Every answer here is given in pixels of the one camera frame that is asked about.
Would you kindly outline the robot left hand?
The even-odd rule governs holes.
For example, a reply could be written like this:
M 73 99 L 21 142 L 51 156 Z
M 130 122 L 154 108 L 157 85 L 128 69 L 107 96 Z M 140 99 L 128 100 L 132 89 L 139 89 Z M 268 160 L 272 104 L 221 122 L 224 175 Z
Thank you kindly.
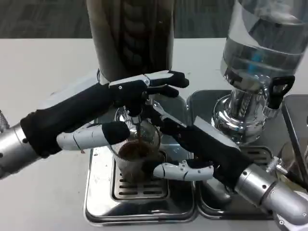
M 50 107 L 43 107 L 21 119 L 20 125 L 28 143 L 40 157 L 60 151 L 56 137 L 102 116 L 112 107 L 125 107 L 131 117 L 141 117 L 151 94 L 176 98 L 178 88 L 185 88 L 185 74 L 166 70 L 129 77 L 105 84 L 96 83 Z

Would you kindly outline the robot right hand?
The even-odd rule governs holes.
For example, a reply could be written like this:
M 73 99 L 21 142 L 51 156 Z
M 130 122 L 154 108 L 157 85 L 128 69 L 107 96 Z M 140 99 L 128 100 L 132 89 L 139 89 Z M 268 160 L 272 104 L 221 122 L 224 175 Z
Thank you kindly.
M 234 142 L 200 117 L 195 118 L 193 125 L 185 125 L 150 105 L 143 107 L 141 117 L 150 119 L 163 134 L 173 137 L 200 161 L 213 162 L 214 178 L 233 190 L 242 172 L 253 163 Z

